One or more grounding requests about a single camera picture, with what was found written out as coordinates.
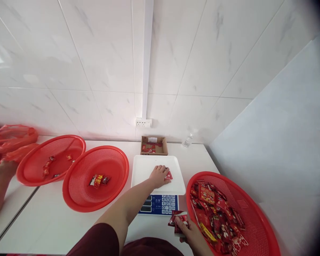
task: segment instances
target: white wall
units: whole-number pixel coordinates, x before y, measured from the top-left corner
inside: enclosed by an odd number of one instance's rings
[[[219,171],[267,214],[282,255],[320,235],[320,35],[209,146]]]
[[[144,0],[0,0],[0,124],[209,144],[314,37],[293,0],[156,0],[148,118]]]

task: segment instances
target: red plastic basket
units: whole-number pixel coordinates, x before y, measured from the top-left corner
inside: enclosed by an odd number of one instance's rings
[[[76,135],[63,135],[50,139],[30,151],[20,162],[17,169],[17,179],[25,186],[42,186],[63,178],[66,171],[85,152],[84,139]],[[43,177],[43,167],[50,156],[55,161],[49,166],[49,175]]]
[[[106,186],[89,186],[95,174],[108,175]],[[66,204],[78,212],[93,212],[113,201],[126,184],[129,162],[122,150],[99,146],[80,156],[69,169],[63,182]]]
[[[204,180],[215,185],[223,192],[231,207],[237,210],[242,216],[246,231],[242,234],[249,243],[242,248],[238,256],[280,256],[280,250],[274,232],[265,215],[251,197],[242,190],[236,183],[225,176],[215,172],[199,172],[195,174],[187,185],[186,203],[191,220],[196,223],[190,200],[191,186],[197,180]],[[210,249],[214,255],[220,256],[211,246]]]

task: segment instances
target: white table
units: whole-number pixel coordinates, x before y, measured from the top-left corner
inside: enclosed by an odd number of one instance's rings
[[[126,154],[130,171],[120,195],[127,191],[130,188],[133,158],[140,154],[140,142],[86,141],[86,145],[87,150],[96,146],[112,145]],[[193,144],[184,149],[181,144],[168,143],[168,152],[178,158],[185,185],[197,172],[219,173],[204,145]],[[110,206],[109,204],[91,213],[75,212],[63,200],[62,184],[63,181],[58,181],[38,189],[1,239],[0,253],[67,254]],[[181,210],[187,209],[185,196],[179,197],[179,207]],[[145,236],[157,237],[169,241],[184,255],[192,255],[189,246],[181,244],[179,239],[174,237],[174,229],[167,226],[168,220],[168,216],[136,216],[129,226],[126,243]]]
[[[37,143],[43,143],[47,138],[40,136]],[[5,202],[0,211],[0,237],[8,228],[15,216],[19,213],[25,203],[33,195],[36,187],[26,187],[21,185],[16,176],[10,182],[5,195]]]

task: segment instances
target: electrical outlet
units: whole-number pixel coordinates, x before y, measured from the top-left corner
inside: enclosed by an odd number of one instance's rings
[[[152,127],[152,119],[136,119],[136,127],[143,127],[143,128],[151,128]]]

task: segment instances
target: small cardboard box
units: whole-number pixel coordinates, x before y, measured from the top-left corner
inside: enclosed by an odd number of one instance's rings
[[[142,152],[142,146],[145,145],[146,148],[149,148],[150,145],[146,143],[162,143],[162,147],[155,145],[155,153]],[[166,137],[157,137],[157,136],[142,136],[141,138],[141,153],[140,155],[168,155]]]

